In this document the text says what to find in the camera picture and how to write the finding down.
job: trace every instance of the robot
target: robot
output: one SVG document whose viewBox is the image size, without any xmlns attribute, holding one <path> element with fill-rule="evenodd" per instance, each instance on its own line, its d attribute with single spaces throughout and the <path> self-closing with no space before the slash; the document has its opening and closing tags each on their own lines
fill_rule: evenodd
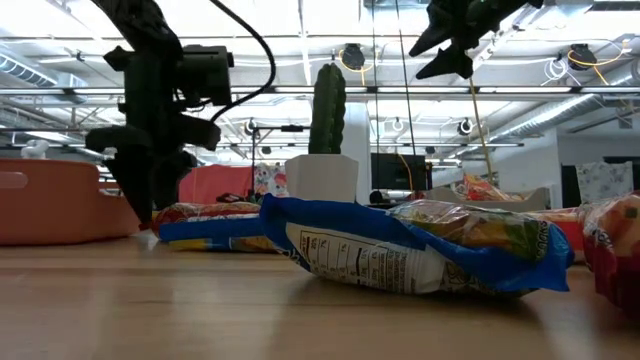
<svg viewBox="0 0 640 360">
<path fill-rule="evenodd" d="M 114 159 L 106 160 L 105 166 L 144 228 L 151 222 L 154 207 L 162 209 L 178 201 L 180 180 L 197 166 L 196 159 L 184 150 L 185 144 L 213 151 L 220 141 L 220 129 L 214 123 L 218 114 L 207 121 L 183 112 L 207 104 L 229 109 L 249 96 L 231 101 L 229 68 L 233 67 L 233 55 L 223 46 L 183 48 L 154 0 L 92 1 L 114 23 L 133 52 L 117 47 L 104 56 L 114 70 L 124 72 L 125 103 L 119 110 L 126 115 L 126 125 L 90 131 L 86 146 L 97 152 L 117 149 Z M 242 19 L 219 0 L 210 1 L 242 25 Z M 416 77 L 448 73 L 470 77 L 472 61 L 465 51 L 478 46 L 481 36 L 497 30 L 502 19 L 525 3 L 539 8 L 542 1 L 432 0 L 427 7 L 429 27 L 409 55 L 418 56 L 446 39 L 452 43 Z M 255 30 L 248 25 L 245 29 L 263 46 L 271 62 L 269 81 L 255 96 L 273 81 L 275 61 Z"/>
<path fill-rule="evenodd" d="M 427 6 L 429 27 L 409 51 L 416 57 L 451 39 L 451 45 L 439 49 L 435 59 L 416 74 L 418 80 L 438 75 L 458 74 L 468 79 L 473 74 L 473 61 L 466 51 L 479 45 L 489 31 L 498 31 L 500 22 L 523 5 L 541 8 L 543 0 L 432 0 Z"/>
<path fill-rule="evenodd" d="M 153 0 L 92 0 L 133 48 L 117 47 L 104 59 L 124 72 L 125 126 L 94 129 L 86 147 L 116 148 L 105 166 L 113 174 L 143 225 L 153 208 L 178 201 L 179 182 L 197 165 L 185 144 L 215 150 L 220 129 L 184 115 L 189 108 L 231 104 L 229 67 L 233 55 L 223 46 L 183 48 Z"/>
</svg>

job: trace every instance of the table surface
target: table surface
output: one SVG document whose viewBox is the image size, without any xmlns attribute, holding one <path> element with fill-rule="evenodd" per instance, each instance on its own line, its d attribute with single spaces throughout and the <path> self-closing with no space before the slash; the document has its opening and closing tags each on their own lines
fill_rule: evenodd
<svg viewBox="0 0 640 360">
<path fill-rule="evenodd" d="M 342 285 L 278 255 L 148 239 L 0 250 L 0 358 L 640 359 L 640 326 L 596 295 L 486 302 Z"/>
</svg>

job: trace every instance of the snack bag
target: snack bag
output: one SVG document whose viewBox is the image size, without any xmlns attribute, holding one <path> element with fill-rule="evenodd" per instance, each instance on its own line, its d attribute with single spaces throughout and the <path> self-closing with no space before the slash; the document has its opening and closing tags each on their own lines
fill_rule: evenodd
<svg viewBox="0 0 640 360">
<path fill-rule="evenodd" d="M 230 204 L 175 204 L 160 211 L 152 230 L 158 238 L 179 250 L 274 252 L 264 236 L 260 206 Z"/>
<path fill-rule="evenodd" d="M 568 290 L 564 234 L 503 211 L 419 200 L 385 212 L 267 195 L 260 221 L 279 252 L 344 283 L 406 294 Z"/>
<path fill-rule="evenodd" d="M 471 201 L 522 201 L 522 197 L 504 193 L 502 190 L 475 175 L 465 175 L 464 185 L 467 199 Z"/>
<path fill-rule="evenodd" d="M 524 213 L 534 219 L 552 222 L 567 236 L 567 240 L 575 253 L 575 261 L 584 261 L 584 236 L 578 208 L 544 210 Z"/>
<path fill-rule="evenodd" d="M 596 292 L 640 319 L 640 196 L 586 204 L 579 211 Z"/>
</svg>

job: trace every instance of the orange bin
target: orange bin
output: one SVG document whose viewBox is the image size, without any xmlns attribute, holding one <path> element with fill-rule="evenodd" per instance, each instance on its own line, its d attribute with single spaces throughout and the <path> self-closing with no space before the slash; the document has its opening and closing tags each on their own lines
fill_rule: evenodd
<svg viewBox="0 0 640 360">
<path fill-rule="evenodd" d="M 0 159 L 0 245 L 78 244 L 138 231 L 123 196 L 100 191 L 96 166 Z"/>
</svg>

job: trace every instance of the computer monitor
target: computer monitor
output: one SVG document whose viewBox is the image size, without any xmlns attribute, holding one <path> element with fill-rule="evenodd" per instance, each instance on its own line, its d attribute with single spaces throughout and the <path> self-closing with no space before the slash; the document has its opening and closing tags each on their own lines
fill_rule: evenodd
<svg viewBox="0 0 640 360">
<path fill-rule="evenodd" d="M 413 191 L 427 190 L 427 164 L 424 156 L 402 155 L 411 169 Z M 398 154 L 371 154 L 371 186 L 374 190 L 411 190 L 409 171 Z"/>
</svg>

